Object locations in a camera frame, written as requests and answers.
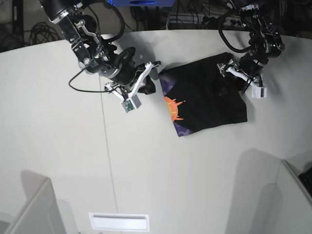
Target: white panel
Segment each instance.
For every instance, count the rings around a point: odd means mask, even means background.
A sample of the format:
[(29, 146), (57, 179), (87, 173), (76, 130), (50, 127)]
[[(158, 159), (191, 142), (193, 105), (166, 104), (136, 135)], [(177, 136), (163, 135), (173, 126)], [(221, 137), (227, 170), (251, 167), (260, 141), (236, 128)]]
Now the white panel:
[(123, 232), (149, 232), (149, 216), (137, 214), (99, 214), (89, 213), (95, 230), (114, 230)]

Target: metal bracket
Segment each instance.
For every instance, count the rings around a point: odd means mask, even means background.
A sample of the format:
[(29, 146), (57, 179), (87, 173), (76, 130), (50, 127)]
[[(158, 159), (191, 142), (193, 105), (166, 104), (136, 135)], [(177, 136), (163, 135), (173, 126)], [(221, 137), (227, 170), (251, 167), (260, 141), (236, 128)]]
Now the metal bracket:
[[(250, 80), (248, 76), (240, 71), (239, 64), (235, 59), (230, 60), (229, 63), (219, 63), (218, 68), (223, 77), (226, 73), (231, 73), (234, 76), (243, 79), (244, 81)], [(250, 85), (252, 87), (252, 97), (253, 98), (266, 98), (267, 97), (267, 87), (260, 87), (254, 81), (250, 80)]]
[(153, 64), (151, 62), (148, 62), (145, 64), (145, 70), (140, 74), (140, 76), (137, 78), (133, 88), (131, 89), (131, 92), (128, 94), (128, 98), (124, 99), (124, 97), (118, 93), (117, 91), (113, 90), (110, 83), (106, 83), (105, 87), (112, 91), (112, 93), (118, 97), (121, 100), (121, 106), (125, 110), (126, 113), (129, 111), (135, 110), (140, 107), (141, 102), (137, 97), (137, 92), (141, 86), (144, 85), (144, 79), (149, 75), (151, 70), (155, 67), (159, 66), (159, 64)]

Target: black cable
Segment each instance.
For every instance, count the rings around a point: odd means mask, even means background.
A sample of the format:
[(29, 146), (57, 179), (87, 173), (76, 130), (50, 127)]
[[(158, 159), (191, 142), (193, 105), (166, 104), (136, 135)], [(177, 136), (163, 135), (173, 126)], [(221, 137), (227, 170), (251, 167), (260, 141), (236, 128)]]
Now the black cable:
[(245, 94), (245, 92), (247, 91), (247, 89), (249, 88), (252, 80), (251, 78), (254, 77), (256, 74), (255, 74), (255, 70), (256, 70), (256, 66), (253, 68), (253, 70), (250, 72), (249, 76), (248, 76), (248, 79), (246, 80), (245, 84), (244, 84), (244, 87), (242, 89), (242, 95)]
[(4, 35), (5, 37), (0, 41), (0, 47), (2, 47), (2, 45), (4, 44), (4, 42), (8, 39), (8, 38), (12, 38), (14, 39), (18, 45), (22, 45), (24, 44), (24, 42), (22, 40), (20, 40), (18, 38), (18, 35), (12, 34), (10, 33), (3, 25), (0, 25), (0, 31), (2, 32), (1, 35)]
[(234, 10), (230, 10), (228, 11), (227, 13), (225, 13), (223, 16), (219, 17), (219, 24), (218, 24), (218, 31), (219, 31), (219, 34), (222, 38), (222, 40), (224, 41), (224, 43), (231, 49), (233, 50), (234, 52), (236, 53), (246, 53), (247, 51), (250, 51), (253, 46), (249, 46), (245, 49), (236, 49), (234, 48), (230, 43), (229, 41), (226, 39), (226, 37), (224, 36), (224, 33), (223, 33), (223, 30), (222, 30), (222, 27), (223, 27), (223, 24), (224, 24), (224, 21), (227, 17), (233, 15), (235, 13)]
[(193, 7), (194, 7), (194, 10), (195, 10), (195, 13), (196, 13), (196, 16), (197, 16), (197, 25), (199, 25), (199, 17), (198, 17), (198, 13), (197, 13), (197, 10), (196, 10), (196, 7), (195, 7), (195, 4), (194, 4), (193, 0), (191, 0), (191, 3), (193, 5)]
[(132, 58), (136, 54), (136, 49), (134, 47), (128, 47), (122, 51), (119, 55), (116, 56), (115, 61), (112, 65), (114, 68), (118, 68), (121, 60), (125, 57)]
[[(98, 37), (101, 37), (101, 29), (100, 29), (100, 24), (99, 24), (99, 20), (98, 20), (98, 16), (96, 15), (96, 13), (92, 10), (92, 8), (90, 6), (88, 6), (88, 8), (90, 9), (90, 11), (94, 14), (94, 16), (96, 17), (96, 20), (97, 20), (97, 28), (98, 28)], [(96, 52), (96, 55), (99, 54), (99, 52), (101, 51), (102, 49), (102, 44), (101, 44), (101, 38), (99, 38), (99, 45), (98, 45), (98, 48), (97, 48), (97, 52)], [(71, 78), (68, 82), (68, 85), (69, 87), (71, 87), (72, 89), (76, 90), (76, 91), (80, 91), (80, 92), (85, 92), (85, 93), (111, 93), (112, 91), (90, 91), (90, 90), (82, 90), (82, 89), (77, 89), (75, 88), (74, 86), (71, 85), (71, 82), (77, 78), (82, 72), (84, 72), (91, 64), (92, 62), (94, 61), (94, 59), (96, 58), (96, 55), (91, 59), (91, 61), (80, 71), (78, 72), (73, 78)]]
[(125, 22), (125, 25), (127, 28), (129, 28), (132, 32), (134, 32), (134, 30)]
[(189, 12), (191, 13), (191, 15), (192, 15), (192, 21), (193, 21), (193, 24), (195, 24), (195, 21), (194, 21), (194, 15), (193, 15), (193, 13), (190, 11), (190, 9), (189, 9)]
[(31, 45), (61, 40), (56, 30), (46, 22), (36, 23), (30, 31), (25, 32), (30, 32), (28, 41)]
[(176, 24), (177, 24), (177, 20), (178, 20), (178, 14), (179, 14), (179, 6), (180, 6), (180, 0), (177, 0), (177, 8), (176, 8)]
[(113, 5), (111, 5), (110, 9), (112, 9), (115, 12), (115, 14), (118, 16), (118, 18), (119, 18), (119, 21), (120, 21), (120, 31), (119, 31), (119, 33), (116, 36), (114, 36), (112, 38), (109, 38), (109, 39), (105, 39), (104, 41), (107, 42), (107, 43), (111, 43), (111, 42), (121, 38), (121, 36), (123, 35), (123, 32), (125, 31), (125, 20), (123, 19), (122, 14)]
[(99, 34), (98, 37), (101, 37), (101, 28), (100, 28), (100, 26), (99, 26), (98, 15), (94, 12), (94, 10), (93, 10), (90, 6), (88, 6), (88, 8), (89, 8), (89, 10), (92, 12), (92, 14), (94, 15), (94, 17), (95, 17), (96, 20), (97, 20), (97, 28), (98, 28), (98, 34)]
[(185, 8), (184, 8), (184, 6), (183, 6), (183, 4), (182, 4), (180, 1), (178, 2), (178, 4), (181, 6), (181, 8), (182, 8), (183, 12), (184, 12), (184, 13), (186, 13)]
[(259, 76), (259, 86), (263, 87), (262, 76), (260, 74), (257, 75)]
[(146, 18), (144, 16), (144, 12), (142, 11), (141, 7), (139, 6), (131, 6), (130, 7), (131, 16), (136, 21), (136, 30), (138, 31), (138, 23), (142, 22), (144, 30), (147, 30), (147, 27), (145, 25)]
[(203, 6), (204, 6), (204, 4), (201, 3), (201, 5), (200, 5), (200, 10), (201, 10), (202, 13), (204, 13), (204, 15), (205, 15), (206, 17), (208, 17), (207, 14), (206, 14), (205, 11), (204, 11)]
[(180, 22), (182, 23), (183, 29), (186, 29), (186, 28), (185, 28), (185, 24), (183, 23), (183, 21), (182, 21), (181, 19), (177, 19), (177, 20), (180, 21)]

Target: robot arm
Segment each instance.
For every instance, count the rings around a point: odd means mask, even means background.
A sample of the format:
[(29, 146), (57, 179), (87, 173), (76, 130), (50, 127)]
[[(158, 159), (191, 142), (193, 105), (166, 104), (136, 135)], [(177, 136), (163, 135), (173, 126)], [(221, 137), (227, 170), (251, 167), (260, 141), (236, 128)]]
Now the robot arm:
[[(151, 81), (149, 73), (153, 68), (158, 67), (160, 62), (148, 62), (136, 67), (133, 60), (136, 52), (134, 47), (125, 49), (119, 55), (115, 54), (117, 47), (111, 43), (122, 36), (124, 20), (114, 6), (108, 5), (105, 0), (40, 0), (40, 2), (50, 21), (60, 26), (65, 39), (70, 42), (72, 50), (78, 58), (81, 72), (98, 73), (100, 76), (110, 79), (112, 83), (105, 85), (104, 92), (114, 93), (119, 97), (126, 112), (137, 109), (141, 105), (137, 98), (137, 92), (145, 94), (155, 92), (155, 85)], [(97, 31), (99, 28), (97, 16), (95, 21), (93, 17), (83, 12), (83, 9), (96, 2), (109, 6), (119, 17), (121, 29), (115, 37), (103, 39)], [(101, 92), (76, 89), (70, 84), (71, 81), (69, 85), (75, 90)]]
[[(233, 9), (219, 20), (219, 33), (226, 45), (236, 53), (245, 53), (237, 61), (232, 59), (227, 64), (219, 64), (223, 76), (226, 73), (242, 78), (246, 81), (243, 93), (248, 86), (252, 86), (254, 98), (265, 98), (266, 87), (263, 87), (261, 72), (267, 65), (269, 58), (280, 56), (285, 49), (276, 25), (265, 17), (267, 15), (264, 0), (231, 0)], [(236, 49), (225, 38), (222, 25), (226, 17), (238, 14), (245, 29), (250, 32), (250, 46), (245, 49)]]

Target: electrical cable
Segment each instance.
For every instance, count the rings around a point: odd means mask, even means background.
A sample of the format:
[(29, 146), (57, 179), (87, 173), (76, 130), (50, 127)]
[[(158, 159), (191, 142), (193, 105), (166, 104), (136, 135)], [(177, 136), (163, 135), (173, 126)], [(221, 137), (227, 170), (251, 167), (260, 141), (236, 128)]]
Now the electrical cable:
[(2, 32), (1, 35), (4, 35), (4, 38), (0, 41), (0, 47), (2, 47), (2, 45), (4, 44), (4, 42), (5, 42), (8, 38), (14, 39), (14, 40), (17, 42), (17, 45), (18, 45), (18, 46), (20, 46), (20, 45), (23, 46), (24, 44), (29, 45), (28, 43), (24, 43), (22, 40), (20, 40), (20, 39), (18, 38), (18, 35), (15, 35), (15, 34), (10, 33), (10, 32), (7, 30), (7, 28), (5, 28), (5, 27), (3, 26), (3, 24), (0, 24), (0, 31)]
[(204, 6), (204, 4), (201, 2), (201, 3), (200, 3), (200, 12), (202, 12), (206, 17), (208, 17), (207, 14), (206, 14), (206, 12), (205, 12), (204, 9), (203, 9), (203, 6)]
[(132, 58), (135, 54), (136, 54), (136, 49), (134, 47), (128, 47), (127, 49), (125, 49), (119, 55), (116, 56), (112, 67), (118, 68), (123, 58), (125, 57)]
[(185, 28), (185, 25), (184, 25), (184, 23), (183, 23), (183, 21), (182, 21), (181, 19), (177, 19), (177, 20), (180, 21), (180, 22), (182, 23), (183, 29), (186, 29), (186, 28)]
[(180, 0), (177, 0), (177, 8), (176, 8), (176, 24), (177, 24), (177, 20), (178, 20), (178, 14), (179, 14), (179, 6), (180, 6)]
[(147, 26), (145, 25), (146, 18), (144, 16), (144, 13), (143, 13), (141, 7), (131, 6), (130, 7), (130, 12), (131, 12), (131, 16), (136, 21), (136, 30), (138, 31), (138, 23), (142, 22), (144, 30), (146, 31), (148, 29)]
[(231, 50), (233, 50), (233, 51), (236, 52), (236, 53), (246, 53), (247, 51), (250, 51), (250, 50), (253, 48), (253, 46), (249, 46), (249, 47), (247, 47), (247, 48), (245, 48), (245, 49), (236, 49), (236, 48), (234, 48), (234, 47), (229, 43), (229, 41), (226, 39), (226, 37), (224, 36), (224, 33), (223, 33), (223, 31), (222, 31), (222, 26), (223, 26), (223, 24), (224, 24), (225, 19), (226, 19), (227, 17), (231, 16), (231, 15), (234, 14), (234, 13), (235, 13), (234, 10), (230, 10), (230, 11), (228, 11), (227, 13), (225, 13), (223, 16), (219, 17), (218, 31), (219, 31), (219, 34), (220, 34), (222, 40), (224, 41), (224, 43), (225, 43)]
[(131, 32), (134, 32), (134, 30), (125, 22), (125, 25), (127, 28), (129, 28), (131, 30)]
[(184, 8), (183, 4), (180, 1), (179, 1), (179, 5), (181, 6), (183, 12), (186, 13), (185, 8)]
[(255, 70), (256, 70), (256, 66), (253, 68), (253, 70), (250, 72), (249, 76), (248, 76), (248, 79), (246, 80), (245, 84), (244, 84), (244, 87), (242, 89), (242, 95), (245, 94), (245, 92), (247, 91), (247, 89), (249, 88), (252, 80), (251, 78), (254, 77), (256, 74), (255, 74)]
[(118, 11), (118, 9), (115, 6), (113, 6), (113, 5), (109, 4), (109, 3), (108, 4), (104, 4), (104, 6), (107, 9), (112, 9), (114, 11), (114, 13), (118, 16), (119, 21), (120, 21), (120, 31), (119, 31), (119, 33), (116, 36), (112, 37), (112, 38), (104, 39), (104, 41), (106, 43), (111, 43), (111, 42), (121, 38), (121, 36), (123, 35), (123, 32), (125, 31), (125, 20), (123, 19), (122, 14)]
[[(101, 29), (100, 29), (100, 24), (99, 24), (99, 20), (98, 20), (98, 16), (96, 15), (96, 13), (92, 10), (92, 8), (90, 7), (90, 6), (88, 6), (88, 8), (90, 9), (90, 11), (95, 15), (95, 17), (96, 17), (96, 20), (97, 20), (97, 27), (98, 27), (98, 37), (101, 37)], [(81, 73), (83, 73), (91, 64), (92, 64), (92, 62), (94, 61), (94, 59), (96, 58), (96, 55), (98, 55), (99, 54), (99, 52), (101, 51), (101, 49), (102, 49), (102, 44), (101, 44), (101, 38), (99, 38), (99, 45), (98, 45), (98, 47), (97, 47), (97, 52), (96, 52), (96, 54), (95, 54), (95, 56), (91, 59), (91, 61), (80, 71), (80, 72), (78, 72), (73, 78), (71, 78), (70, 80), (69, 80), (69, 82), (68, 82), (68, 85), (72, 88), (72, 89), (74, 89), (74, 90), (76, 90), (76, 91), (80, 91), (80, 92), (85, 92), (85, 93), (111, 93), (112, 91), (115, 91), (116, 89), (113, 89), (113, 90), (111, 90), (111, 91), (91, 91), (91, 90), (82, 90), (82, 89), (77, 89), (77, 88), (75, 88), (74, 86), (72, 86), (71, 85), (71, 82), (75, 79), (75, 78), (77, 78)]]
[(198, 13), (197, 13), (197, 10), (196, 10), (196, 6), (195, 6), (193, 0), (191, 0), (191, 3), (193, 5), (193, 7), (194, 7), (194, 10), (195, 10), (195, 13), (196, 13), (196, 16), (197, 16), (197, 25), (199, 25), (199, 17), (198, 17)]
[(49, 26), (46, 22), (36, 23), (31, 30), (24, 31), (30, 32), (28, 43), (30, 45), (37, 45), (41, 43), (61, 40), (56, 30)]

